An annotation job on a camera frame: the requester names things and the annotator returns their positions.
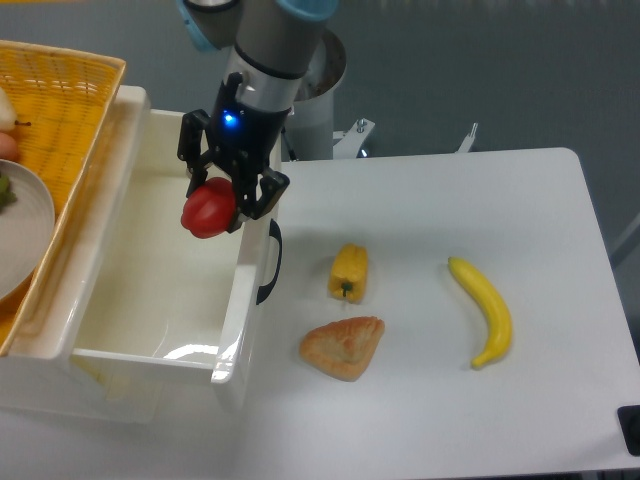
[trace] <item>yellow banana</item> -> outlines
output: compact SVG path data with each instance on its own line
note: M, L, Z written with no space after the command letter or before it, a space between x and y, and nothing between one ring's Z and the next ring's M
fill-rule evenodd
M489 326L489 336L480 355L471 360L473 368L504 356L511 345L511 314L500 293L487 278L468 261L449 257L449 270L456 281L478 304Z

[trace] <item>black cable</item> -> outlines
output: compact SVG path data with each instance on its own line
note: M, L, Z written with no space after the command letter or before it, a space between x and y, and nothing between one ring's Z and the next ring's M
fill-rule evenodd
M284 141L284 146L287 149L287 152L289 153L289 160L291 160L292 162L297 162L299 158L296 155L296 152L294 152L293 148L291 147L289 140L287 139L287 131L285 130L284 127L282 127L281 133L282 133L282 140Z

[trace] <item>baked bread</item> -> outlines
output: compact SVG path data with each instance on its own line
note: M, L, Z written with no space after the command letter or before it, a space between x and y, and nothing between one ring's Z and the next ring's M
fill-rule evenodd
M367 369L384 333L376 317L354 317L311 330L300 342L300 356L340 380L357 380Z

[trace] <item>blue ring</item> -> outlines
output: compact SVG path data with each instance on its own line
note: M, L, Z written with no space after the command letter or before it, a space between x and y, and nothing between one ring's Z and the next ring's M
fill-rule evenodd
M178 11L182 16L182 20L184 21L184 25L189 33L189 37L191 38L191 42L196 47L196 49L200 52L210 52L212 50L218 50L214 44L212 44L207 37L200 31L196 22L193 21L193 17L185 7L183 0L176 0L176 5L178 7Z
M276 0L276 3L307 22L328 20L338 8L338 0Z

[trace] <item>pepper stem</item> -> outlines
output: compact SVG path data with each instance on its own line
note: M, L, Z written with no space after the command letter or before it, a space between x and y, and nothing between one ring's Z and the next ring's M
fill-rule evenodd
M342 296L343 296L343 298L347 298L347 292L350 292L351 290L353 290L353 285L350 284L349 282L344 282L340 286L342 287Z

